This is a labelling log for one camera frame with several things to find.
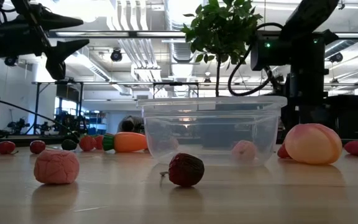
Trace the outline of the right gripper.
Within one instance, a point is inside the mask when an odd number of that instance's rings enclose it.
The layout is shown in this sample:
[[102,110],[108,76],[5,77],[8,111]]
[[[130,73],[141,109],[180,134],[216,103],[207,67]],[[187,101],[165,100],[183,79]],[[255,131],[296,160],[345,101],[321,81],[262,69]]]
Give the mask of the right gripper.
[[289,73],[289,102],[317,105],[326,96],[324,76],[326,45],[337,40],[330,30],[315,32],[292,42]]

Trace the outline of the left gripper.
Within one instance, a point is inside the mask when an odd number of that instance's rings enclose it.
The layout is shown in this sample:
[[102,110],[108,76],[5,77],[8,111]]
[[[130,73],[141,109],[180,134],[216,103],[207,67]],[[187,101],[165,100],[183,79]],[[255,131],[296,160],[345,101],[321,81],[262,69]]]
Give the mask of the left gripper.
[[45,31],[76,27],[84,22],[74,17],[54,14],[49,8],[27,0],[12,0],[12,4],[12,9],[5,9],[4,1],[0,1],[0,58],[45,54],[45,68],[50,76],[54,80],[65,79],[65,59],[90,41],[58,41],[52,47]]

